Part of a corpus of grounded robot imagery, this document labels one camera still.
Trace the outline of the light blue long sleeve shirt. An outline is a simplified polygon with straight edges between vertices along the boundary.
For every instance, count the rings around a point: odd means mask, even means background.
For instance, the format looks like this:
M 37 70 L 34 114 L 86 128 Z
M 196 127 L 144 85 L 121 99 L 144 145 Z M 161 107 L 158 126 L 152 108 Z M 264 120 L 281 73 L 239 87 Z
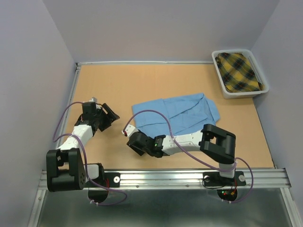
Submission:
M 134 114 L 142 110 L 145 112 L 134 118 L 136 128 L 152 138 L 169 135 L 169 128 L 162 116 L 150 110 L 163 114 L 169 120 L 174 136 L 200 131 L 205 124 L 216 125 L 220 120 L 214 101 L 203 93 L 156 99 L 132 106 Z

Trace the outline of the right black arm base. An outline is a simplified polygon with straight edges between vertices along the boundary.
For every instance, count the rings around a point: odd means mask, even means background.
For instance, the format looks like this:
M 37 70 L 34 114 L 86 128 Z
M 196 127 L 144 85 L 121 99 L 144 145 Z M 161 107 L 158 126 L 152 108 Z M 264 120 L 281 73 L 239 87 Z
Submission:
M 242 171 L 236 171 L 233 178 L 220 176 L 219 172 L 203 172 L 203 182 L 206 187 L 246 186 L 245 176 Z

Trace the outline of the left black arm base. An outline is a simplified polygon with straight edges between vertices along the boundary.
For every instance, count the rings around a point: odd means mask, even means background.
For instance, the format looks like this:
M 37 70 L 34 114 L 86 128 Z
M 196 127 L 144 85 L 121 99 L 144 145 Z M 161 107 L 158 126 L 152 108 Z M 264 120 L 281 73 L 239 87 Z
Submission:
M 99 172 L 99 174 L 89 174 L 92 181 L 104 187 L 119 188 L 121 174 L 119 172 Z

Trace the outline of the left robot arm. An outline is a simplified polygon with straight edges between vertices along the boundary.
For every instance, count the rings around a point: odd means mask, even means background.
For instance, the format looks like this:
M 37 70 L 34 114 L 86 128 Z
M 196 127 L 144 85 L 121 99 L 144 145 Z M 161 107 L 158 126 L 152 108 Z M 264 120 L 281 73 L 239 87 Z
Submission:
M 50 192 L 82 190 L 87 182 L 87 171 L 81 152 L 86 143 L 99 131 L 104 131 L 120 117 L 106 104 L 93 100 L 83 102 L 72 133 L 57 149 L 46 154 L 47 188 Z

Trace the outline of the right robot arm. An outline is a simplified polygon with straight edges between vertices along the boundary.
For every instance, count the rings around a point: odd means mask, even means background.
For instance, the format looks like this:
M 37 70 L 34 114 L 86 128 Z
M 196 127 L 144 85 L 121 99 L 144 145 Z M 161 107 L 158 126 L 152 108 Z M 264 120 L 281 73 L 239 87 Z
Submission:
M 194 133 L 178 135 L 147 136 L 133 125 L 127 125 L 123 134 L 129 139 L 127 145 L 138 155 L 147 154 L 162 158 L 186 151 L 201 151 L 219 164 L 218 180 L 229 184 L 235 179 L 236 136 L 217 126 L 206 124 Z

